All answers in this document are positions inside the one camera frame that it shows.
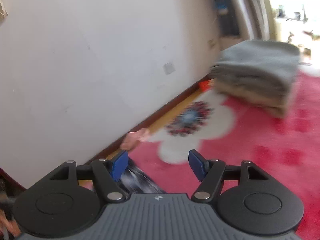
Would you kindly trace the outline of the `person's hand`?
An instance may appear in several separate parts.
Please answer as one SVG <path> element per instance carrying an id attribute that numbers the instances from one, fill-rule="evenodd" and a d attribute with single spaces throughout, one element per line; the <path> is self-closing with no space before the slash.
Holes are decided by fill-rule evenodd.
<path id="1" fill-rule="evenodd" d="M 129 132 L 125 135 L 120 149 L 125 151 L 130 151 L 137 147 L 141 142 L 147 141 L 150 136 L 150 131 L 148 128 L 142 128 L 135 132 Z"/>

